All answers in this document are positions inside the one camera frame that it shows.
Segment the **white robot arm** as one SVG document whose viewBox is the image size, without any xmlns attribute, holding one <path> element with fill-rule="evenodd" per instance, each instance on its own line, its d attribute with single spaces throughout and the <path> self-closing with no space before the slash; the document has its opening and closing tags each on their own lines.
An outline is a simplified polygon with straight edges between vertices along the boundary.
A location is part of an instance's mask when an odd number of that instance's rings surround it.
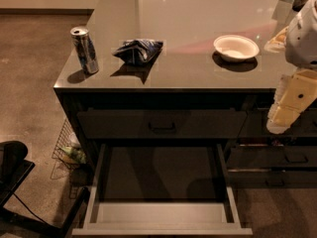
<svg viewBox="0 0 317 238">
<path fill-rule="evenodd" d="M 267 115 L 266 128 L 282 134 L 317 99 L 317 0 L 308 0 L 264 49 L 284 52 L 286 61 L 297 67 L 293 75 L 280 78 Z"/>
</svg>

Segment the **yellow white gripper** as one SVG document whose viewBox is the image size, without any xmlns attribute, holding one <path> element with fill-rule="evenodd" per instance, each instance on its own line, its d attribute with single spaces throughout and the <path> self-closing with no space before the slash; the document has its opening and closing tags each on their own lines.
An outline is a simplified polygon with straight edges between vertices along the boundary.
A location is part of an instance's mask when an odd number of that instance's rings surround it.
<svg viewBox="0 0 317 238">
<path fill-rule="evenodd" d="M 316 99 L 316 70 L 301 68 L 293 75 L 283 75 L 267 114 L 266 128 L 272 134 L 284 133 Z"/>
</svg>

